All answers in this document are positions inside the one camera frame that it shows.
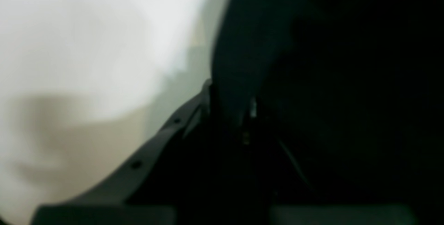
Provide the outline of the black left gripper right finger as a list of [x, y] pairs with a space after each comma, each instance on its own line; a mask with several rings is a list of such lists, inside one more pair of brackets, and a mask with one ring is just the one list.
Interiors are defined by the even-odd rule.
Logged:
[[443, 0], [230, 0], [212, 63], [228, 129], [257, 97], [312, 182], [443, 224]]

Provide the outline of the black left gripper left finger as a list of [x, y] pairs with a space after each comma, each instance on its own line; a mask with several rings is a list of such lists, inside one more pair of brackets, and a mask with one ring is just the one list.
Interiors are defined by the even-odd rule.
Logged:
[[195, 97], [180, 106], [149, 141], [116, 171], [87, 192], [56, 205], [41, 206], [33, 225], [174, 225], [173, 206], [132, 206], [135, 194], [157, 164], [169, 142], [184, 136], [192, 124], [210, 112], [212, 81], [206, 80]]

